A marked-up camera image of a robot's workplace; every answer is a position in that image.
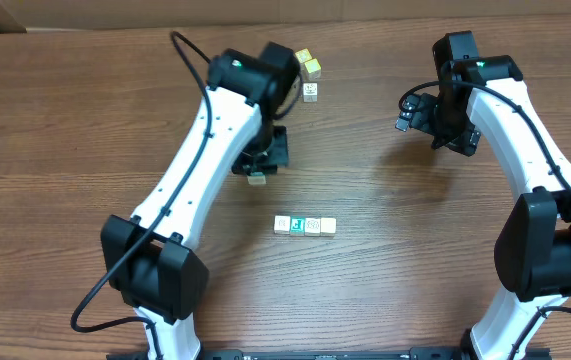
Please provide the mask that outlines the green letter F block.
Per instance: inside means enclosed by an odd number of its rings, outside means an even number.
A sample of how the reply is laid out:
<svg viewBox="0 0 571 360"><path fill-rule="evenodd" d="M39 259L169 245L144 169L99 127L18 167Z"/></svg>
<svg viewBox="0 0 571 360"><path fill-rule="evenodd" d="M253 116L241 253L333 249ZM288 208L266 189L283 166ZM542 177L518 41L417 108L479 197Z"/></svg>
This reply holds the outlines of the green letter F block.
<svg viewBox="0 0 571 360"><path fill-rule="evenodd" d="M306 219L304 217L292 217L290 221L289 233L292 236L305 235Z"/></svg>

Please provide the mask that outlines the plain E pretzel block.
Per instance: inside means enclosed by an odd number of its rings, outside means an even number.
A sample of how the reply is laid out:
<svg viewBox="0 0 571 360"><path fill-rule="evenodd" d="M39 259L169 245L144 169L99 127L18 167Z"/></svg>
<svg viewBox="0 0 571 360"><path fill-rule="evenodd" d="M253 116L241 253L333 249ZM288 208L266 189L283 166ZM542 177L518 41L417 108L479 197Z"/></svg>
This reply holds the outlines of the plain E pretzel block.
<svg viewBox="0 0 571 360"><path fill-rule="evenodd" d="M321 235L321 219L308 217L305 219L304 234L309 237Z"/></svg>

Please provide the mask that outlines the red Y wooden block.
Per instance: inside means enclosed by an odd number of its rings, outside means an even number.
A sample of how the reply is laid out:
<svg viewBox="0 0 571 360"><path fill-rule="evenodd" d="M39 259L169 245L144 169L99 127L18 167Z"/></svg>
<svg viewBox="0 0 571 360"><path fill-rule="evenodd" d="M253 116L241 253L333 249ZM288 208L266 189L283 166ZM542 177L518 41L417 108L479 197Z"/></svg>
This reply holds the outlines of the red Y wooden block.
<svg viewBox="0 0 571 360"><path fill-rule="evenodd" d="M320 234L324 237L334 237L337 232L335 218L323 217L320 219Z"/></svg>

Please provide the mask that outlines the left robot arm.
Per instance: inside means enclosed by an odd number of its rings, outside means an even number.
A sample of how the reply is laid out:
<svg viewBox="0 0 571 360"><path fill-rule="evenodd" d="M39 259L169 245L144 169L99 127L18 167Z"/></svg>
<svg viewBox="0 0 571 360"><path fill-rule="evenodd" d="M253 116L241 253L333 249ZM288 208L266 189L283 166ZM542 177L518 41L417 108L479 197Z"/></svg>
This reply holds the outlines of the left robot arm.
<svg viewBox="0 0 571 360"><path fill-rule="evenodd" d="M263 183L289 162L278 109L300 75L292 49L270 42L258 57L233 49L211 59L194 123L169 168L131 216L100 234L109 284L142 322L142 359L195 359L194 312L209 271L197 257L211 205L229 173Z"/></svg>

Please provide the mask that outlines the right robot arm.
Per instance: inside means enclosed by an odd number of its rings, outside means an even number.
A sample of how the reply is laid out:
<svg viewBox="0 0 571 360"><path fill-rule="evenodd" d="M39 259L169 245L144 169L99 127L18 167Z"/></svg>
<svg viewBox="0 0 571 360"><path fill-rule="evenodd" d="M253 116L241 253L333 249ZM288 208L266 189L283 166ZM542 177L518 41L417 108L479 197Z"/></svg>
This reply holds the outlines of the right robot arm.
<svg viewBox="0 0 571 360"><path fill-rule="evenodd" d="M440 359L547 359L529 342L553 313L571 314L571 162L537 115L508 56L482 57L469 31L432 47L438 95L418 85L399 101L396 127L432 136L432 149L471 156L487 140L514 207L494 246L501 282L482 319Z"/></svg>

